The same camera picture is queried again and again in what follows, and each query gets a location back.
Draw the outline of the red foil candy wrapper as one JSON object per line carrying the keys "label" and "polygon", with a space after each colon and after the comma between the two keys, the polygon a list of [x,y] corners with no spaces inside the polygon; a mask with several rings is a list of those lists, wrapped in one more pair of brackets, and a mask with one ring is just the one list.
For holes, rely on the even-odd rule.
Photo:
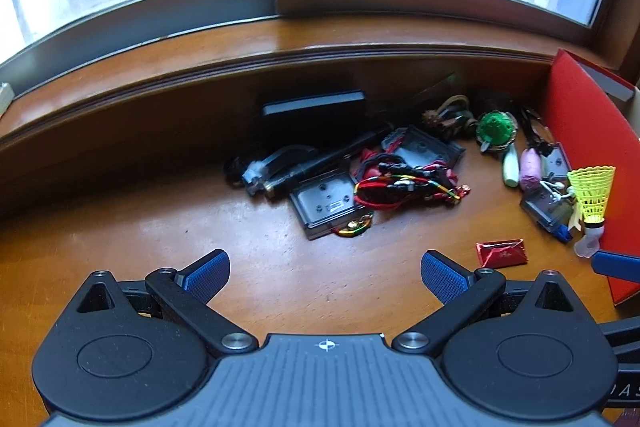
{"label": "red foil candy wrapper", "polygon": [[482,268],[510,268],[528,262],[523,239],[476,243],[475,249]]}

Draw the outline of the white green tube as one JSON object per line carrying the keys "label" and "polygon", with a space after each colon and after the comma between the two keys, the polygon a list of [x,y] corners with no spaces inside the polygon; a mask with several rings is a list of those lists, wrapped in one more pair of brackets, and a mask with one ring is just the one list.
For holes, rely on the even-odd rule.
{"label": "white green tube", "polygon": [[517,188],[520,183],[520,164],[518,163],[518,151],[512,142],[504,150],[502,158],[502,179],[507,187]]}

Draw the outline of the black rectangular case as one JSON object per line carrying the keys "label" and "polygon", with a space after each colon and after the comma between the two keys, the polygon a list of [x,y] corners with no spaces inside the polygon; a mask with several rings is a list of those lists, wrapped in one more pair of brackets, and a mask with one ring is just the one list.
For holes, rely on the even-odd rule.
{"label": "black rectangular case", "polygon": [[259,128],[284,144],[314,145],[358,138],[371,127],[369,102],[362,91],[293,98],[262,106]]}

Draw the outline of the book on sill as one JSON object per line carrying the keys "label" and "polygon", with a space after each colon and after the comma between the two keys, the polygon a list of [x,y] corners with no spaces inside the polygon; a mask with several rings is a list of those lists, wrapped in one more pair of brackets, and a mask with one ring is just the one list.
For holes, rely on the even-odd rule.
{"label": "book on sill", "polygon": [[14,91],[7,82],[0,83],[0,117],[2,117],[14,100]]}

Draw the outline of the red cardboard shoe box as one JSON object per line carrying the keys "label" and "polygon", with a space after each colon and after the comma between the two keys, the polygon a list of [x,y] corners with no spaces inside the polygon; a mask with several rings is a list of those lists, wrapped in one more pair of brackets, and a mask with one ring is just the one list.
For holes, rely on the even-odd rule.
{"label": "red cardboard shoe box", "polygon": [[572,167],[616,168],[601,248],[637,257],[639,137],[608,96],[611,90],[620,91],[629,102],[639,100],[626,80],[561,50],[555,55],[542,89],[541,113]]}

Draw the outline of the black pen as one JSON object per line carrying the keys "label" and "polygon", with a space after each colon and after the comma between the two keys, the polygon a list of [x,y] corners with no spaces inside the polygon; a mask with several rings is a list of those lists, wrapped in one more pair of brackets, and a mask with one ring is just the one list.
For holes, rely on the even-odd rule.
{"label": "black pen", "polygon": [[268,199],[279,199],[283,197],[300,182],[310,179],[312,176],[317,176],[317,174],[322,172],[326,172],[336,165],[342,165],[347,159],[360,153],[367,146],[374,144],[377,139],[378,132],[369,131],[349,145],[291,167],[286,170],[285,173],[280,174],[280,176],[276,176],[264,183],[266,197]]}

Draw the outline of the blue small block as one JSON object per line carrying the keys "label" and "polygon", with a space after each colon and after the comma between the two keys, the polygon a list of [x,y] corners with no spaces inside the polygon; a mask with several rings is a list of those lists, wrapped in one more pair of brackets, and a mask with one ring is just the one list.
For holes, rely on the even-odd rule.
{"label": "blue small block", "polygon": [[570,229],[567,228],[566,225],[562,225],[562,223],[552,230],[551,235],[562,244],[570,243],[573,238],[572,233],[570,233]]}

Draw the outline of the blue grey clamp tool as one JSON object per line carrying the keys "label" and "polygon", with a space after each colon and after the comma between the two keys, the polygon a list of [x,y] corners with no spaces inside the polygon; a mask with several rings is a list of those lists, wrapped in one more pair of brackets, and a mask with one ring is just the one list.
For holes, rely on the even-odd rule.
{"label": "blue grey clamp tool", "polygon": [[289,145],[280,148],[264,159],[252,160],[242,173],[247,194],[254,197],[265,191],[265,185],[279,174],[285,173],[300,162],[310,159],[316,150],[308,145]]}

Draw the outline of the yellow plastic shuttlecock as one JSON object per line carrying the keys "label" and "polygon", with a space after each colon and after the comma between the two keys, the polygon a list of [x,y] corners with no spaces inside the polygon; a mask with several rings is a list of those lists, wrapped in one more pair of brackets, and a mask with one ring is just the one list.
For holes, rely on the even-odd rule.
{"label": "yellow plastic shuttlecock", "polygon": [[615,171],[614,166],[594,166],[567,173],[585,225],[600,225],[604,222]]}

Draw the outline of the green round toy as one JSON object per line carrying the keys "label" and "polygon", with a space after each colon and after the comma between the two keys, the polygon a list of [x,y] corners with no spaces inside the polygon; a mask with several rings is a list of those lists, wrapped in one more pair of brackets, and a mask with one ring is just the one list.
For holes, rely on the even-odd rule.
{"label": "green round toy", "polygon": [[510,113],[493,110],[480,117],[476,142],[483,154],[500,153],[514,142],[517,133],[518,122]]}

